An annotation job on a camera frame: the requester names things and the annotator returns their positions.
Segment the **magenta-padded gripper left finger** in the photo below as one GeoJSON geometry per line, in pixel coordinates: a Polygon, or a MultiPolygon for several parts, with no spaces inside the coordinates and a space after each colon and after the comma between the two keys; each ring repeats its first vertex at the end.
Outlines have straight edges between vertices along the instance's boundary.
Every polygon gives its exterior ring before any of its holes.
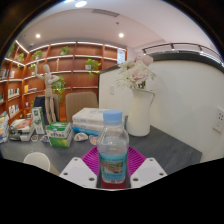
{"type": "Polygon", "coordinates": [[[93,147],[81,158],[72,158],[60,177],[84,188],[96,188],[99,170],[98,151],[93,147]]]}

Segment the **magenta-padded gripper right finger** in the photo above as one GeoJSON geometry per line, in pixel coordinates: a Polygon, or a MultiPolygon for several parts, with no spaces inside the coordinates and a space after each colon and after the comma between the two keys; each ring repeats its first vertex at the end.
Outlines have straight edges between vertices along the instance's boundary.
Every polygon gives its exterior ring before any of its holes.
{"type": "Polygon", "coordinates": [[[143,187],[166,176],[155,158],[146,158],[133,147],[128,150],[127,171],[131,188],[143,187]]]}

